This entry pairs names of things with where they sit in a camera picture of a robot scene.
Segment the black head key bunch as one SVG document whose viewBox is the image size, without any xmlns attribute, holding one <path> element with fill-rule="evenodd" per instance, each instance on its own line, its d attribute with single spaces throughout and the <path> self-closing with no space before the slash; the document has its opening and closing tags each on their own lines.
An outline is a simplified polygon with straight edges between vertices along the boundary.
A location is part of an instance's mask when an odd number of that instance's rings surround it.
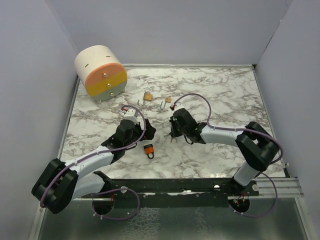
<svg viewBox="0 0 320 240">
<path fill-rule="evenodd" d="M 175 132 L 170 131 L 167 136 L 170 137 L 170 143 L 172 143 L 173 141 L 175 141 L 176 143 L 178 142 L 178 136 L 176 135 Z"/>
</svg>

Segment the orange black padlock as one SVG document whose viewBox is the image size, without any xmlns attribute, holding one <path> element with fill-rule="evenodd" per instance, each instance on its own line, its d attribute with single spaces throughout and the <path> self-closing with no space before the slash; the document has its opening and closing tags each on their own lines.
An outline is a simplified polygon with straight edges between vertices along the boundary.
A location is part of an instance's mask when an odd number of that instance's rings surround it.
<svg viewBox="0 0 320 240">
<path fill-rule="evenodd" d="M 143 146 L 144 152 L 147 155 L 148 159 L 152 160 L 155 157 L 155 150 L 153 144 L 147 144 Z"/>
</svg>

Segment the small brass padlock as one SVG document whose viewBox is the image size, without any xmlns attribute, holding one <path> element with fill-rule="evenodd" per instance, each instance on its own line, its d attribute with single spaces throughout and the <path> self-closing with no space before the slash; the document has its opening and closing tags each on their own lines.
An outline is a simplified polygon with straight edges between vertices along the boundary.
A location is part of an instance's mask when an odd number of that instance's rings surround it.
<svg viewBox="0 0 320 240">
<path fill-rule="evenodd" d="M 159 109 L 164 110 L 166 107 L 166 104 L 170 104 L 172 102 L 171 96 L 167 96 L 160 104 Z"/>
</svg>

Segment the large brass padlock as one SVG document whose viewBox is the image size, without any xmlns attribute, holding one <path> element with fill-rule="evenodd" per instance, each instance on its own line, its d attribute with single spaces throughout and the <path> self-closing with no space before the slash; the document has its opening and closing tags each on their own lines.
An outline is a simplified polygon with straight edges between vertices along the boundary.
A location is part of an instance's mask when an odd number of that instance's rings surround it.
<svg viewBox="0 0 320 240">
<path fill-rule="evenodd" d="M 153 100 L 153 95 L 146 91 L 143 95 L 142 102 L 140 100 L 137 101 L 138 106 L 143 106 L 146 102 L 151 102 Z"/>
</svg>

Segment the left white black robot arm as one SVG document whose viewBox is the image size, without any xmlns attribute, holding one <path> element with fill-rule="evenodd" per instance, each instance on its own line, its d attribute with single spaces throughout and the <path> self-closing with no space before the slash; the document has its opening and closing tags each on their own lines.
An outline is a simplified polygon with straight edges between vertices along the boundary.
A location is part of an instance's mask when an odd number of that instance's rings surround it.
<svg viewBox="0 0 320 240">
<path fill-rule="evenodd" d="M 123 119 L 115 133 L 90 153 L 68 161 L 51 160 L 34 184 L 31 194 L 42 207 L 58 214 L 72 199 L 80 197 L 76 195 L 80 179 L 115 163 L 125 155 L 127 148 L 139 141 L 153 140 L 155 133 L 156 129 L 148 119 L 145 120 L 145 130 L 139 122 Z"/>
</svg>

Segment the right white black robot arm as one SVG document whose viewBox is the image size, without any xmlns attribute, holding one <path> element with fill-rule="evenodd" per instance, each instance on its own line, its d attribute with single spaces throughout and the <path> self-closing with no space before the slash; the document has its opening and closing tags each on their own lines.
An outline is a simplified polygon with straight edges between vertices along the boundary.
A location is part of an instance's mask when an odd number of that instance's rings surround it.
<svg viewBox="0 0 320 240">
<path fill-rule="evenodd" d="M 272 164 L 281 150 L 280 144 L 257 122 L 245 127 L 227 128 L 196 122 L 185 109 L 176 110 L 170 117 L 171 137 L 183 136 L 192 144 L 223 144 L 238 147 L 245 162 L 232 177 L 229 189 L 240 196 L 248 189 L 250 181 Z"/>
</svg>

